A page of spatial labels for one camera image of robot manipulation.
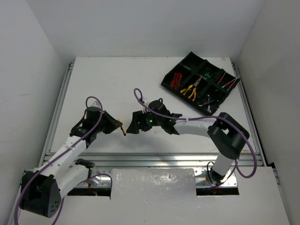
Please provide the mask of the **small yellow utility knife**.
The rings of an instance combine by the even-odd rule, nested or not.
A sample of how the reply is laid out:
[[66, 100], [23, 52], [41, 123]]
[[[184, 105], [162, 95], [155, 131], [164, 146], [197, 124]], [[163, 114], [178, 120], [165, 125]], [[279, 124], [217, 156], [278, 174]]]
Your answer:
[[124, 127], [123, 127], [123, 125], [121, 125], [121, 126], [120, 126], [120, 129], [121, 129], [121, 131], [122, 131], [123, 135], [124, 135], [124, 136], [126, 136], [126, 135], [127, 135], [127, 133], [126, 133], [126, 131], [125, 131], [125, 129], [124, 129]]

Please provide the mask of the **red black folding saw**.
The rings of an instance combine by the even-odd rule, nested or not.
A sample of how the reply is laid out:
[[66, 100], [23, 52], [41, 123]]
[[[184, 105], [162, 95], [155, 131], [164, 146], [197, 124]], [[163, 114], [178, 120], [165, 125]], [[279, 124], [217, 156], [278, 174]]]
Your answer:
[[181, 79], [182, 79], [182, 73], [175, 72], [173, 80], [170, 85], [172, 90], [178, 90], [178, 88], [180, 87]]

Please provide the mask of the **yellow needle-nose pliers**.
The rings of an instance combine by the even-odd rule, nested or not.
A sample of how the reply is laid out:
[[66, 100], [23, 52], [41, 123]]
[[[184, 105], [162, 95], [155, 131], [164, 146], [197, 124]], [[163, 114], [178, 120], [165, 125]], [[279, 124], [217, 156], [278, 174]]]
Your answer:
[[180, 93], [186, 95], [189, 91], [191, 91], [188, 99], [195, 101], [197, 95], [196, 90], [201, 80], [202, 76], [200, 76], [193, 84], [189, 85], [187, 88], [182, 89]]

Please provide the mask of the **large silver open-end wrench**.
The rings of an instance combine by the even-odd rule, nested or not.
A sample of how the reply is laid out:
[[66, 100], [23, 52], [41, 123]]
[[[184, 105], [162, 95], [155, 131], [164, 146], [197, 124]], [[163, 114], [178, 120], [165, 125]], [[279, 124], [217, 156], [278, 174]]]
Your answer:
[[217, 102], [217, 100], [209, 99], [208, 101], [201, 103], [198, 106], [207, 106], [207, 105], [211, 105], [212, 103], [215, 103], [215, 102]]

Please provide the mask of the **blue red screwdriver large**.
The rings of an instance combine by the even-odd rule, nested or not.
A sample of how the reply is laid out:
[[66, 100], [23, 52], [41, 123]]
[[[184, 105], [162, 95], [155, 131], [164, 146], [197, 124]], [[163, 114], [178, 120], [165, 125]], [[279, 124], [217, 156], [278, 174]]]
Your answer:
[[229, 85], [228, 85], [228, 88], [226, 89], [227, 91], [229, 91], [234, 85], [235, 83], [239, 80], [239, 76], [236, 77]]

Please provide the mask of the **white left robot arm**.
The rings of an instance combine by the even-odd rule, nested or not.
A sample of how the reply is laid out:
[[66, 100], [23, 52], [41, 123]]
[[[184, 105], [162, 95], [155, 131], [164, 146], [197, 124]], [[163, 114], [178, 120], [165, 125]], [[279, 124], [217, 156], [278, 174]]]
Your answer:
[[95, 164], [79, 158], [99, 133], [110, 134], [122, 123], [99, 107], [90, 106], [75, 124], [62, 147], [42, 166], [27, 171], [21, 182], [17, 209], [51, 218], [62, 199], [91, 177]]

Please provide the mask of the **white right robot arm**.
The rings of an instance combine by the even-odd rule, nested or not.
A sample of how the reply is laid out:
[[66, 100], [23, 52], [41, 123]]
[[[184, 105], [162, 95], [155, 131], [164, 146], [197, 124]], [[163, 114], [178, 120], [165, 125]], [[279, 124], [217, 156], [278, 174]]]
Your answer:
[[143, 110], [133, 112], [126, 132], [138, 134], [153, 127], [161, 127], [170, 135], [210, 138], [219, 151], [217, 159], [206, 172], [206, 179], [212, 185], [221, 183], [250, 137], [249, 132], [225, 112], [215, 118], [208, 116], [200, 120], [185, 119], [182, 114], [167, 110], [162, 99], [154, 100]]

